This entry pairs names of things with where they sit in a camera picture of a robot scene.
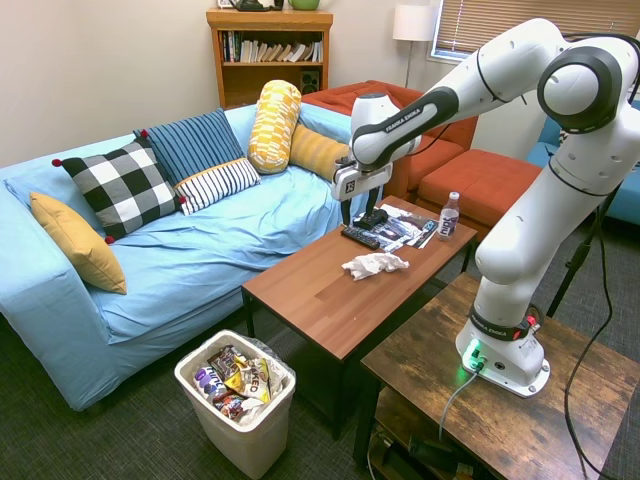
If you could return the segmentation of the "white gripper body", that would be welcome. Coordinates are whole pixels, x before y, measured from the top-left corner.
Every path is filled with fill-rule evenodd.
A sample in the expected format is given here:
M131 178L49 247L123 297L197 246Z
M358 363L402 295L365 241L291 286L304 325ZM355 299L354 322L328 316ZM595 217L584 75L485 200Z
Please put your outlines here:
M335 162L332 177L332 197L340 202L349 200L354 196L367 193L389 182L392 176L393 165L365 172L361 165L348 157L342 157Z

